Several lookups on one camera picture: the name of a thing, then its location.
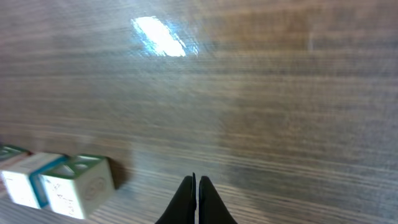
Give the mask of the white block red letter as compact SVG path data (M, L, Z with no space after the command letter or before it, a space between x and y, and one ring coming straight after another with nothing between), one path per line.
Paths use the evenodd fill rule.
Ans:
M1 198L7 195L5 180L2 172L15 163L29 157L31 152L10 144L1 145Z

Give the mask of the white block red drawing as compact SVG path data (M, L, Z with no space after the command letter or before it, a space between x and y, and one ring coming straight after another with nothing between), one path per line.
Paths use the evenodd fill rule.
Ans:
M105 156L79 154L40 175L53 212L87 219L115 192Z

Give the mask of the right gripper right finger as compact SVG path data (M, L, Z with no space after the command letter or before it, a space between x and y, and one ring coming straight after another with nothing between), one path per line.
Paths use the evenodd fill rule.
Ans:
M207 176L199 183L199 224L238 224Z

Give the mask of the white block faint drawing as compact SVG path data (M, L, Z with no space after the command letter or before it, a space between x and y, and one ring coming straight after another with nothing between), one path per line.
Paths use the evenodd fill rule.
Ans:
M40 152L2 171L10 199L19 205L41 209L49 204L40 174L65 162L67 156Z

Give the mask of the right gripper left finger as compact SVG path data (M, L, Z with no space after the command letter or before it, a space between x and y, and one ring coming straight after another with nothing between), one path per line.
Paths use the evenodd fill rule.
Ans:
M195 173L185 176L176 193L155 224L194 224L196 200Z

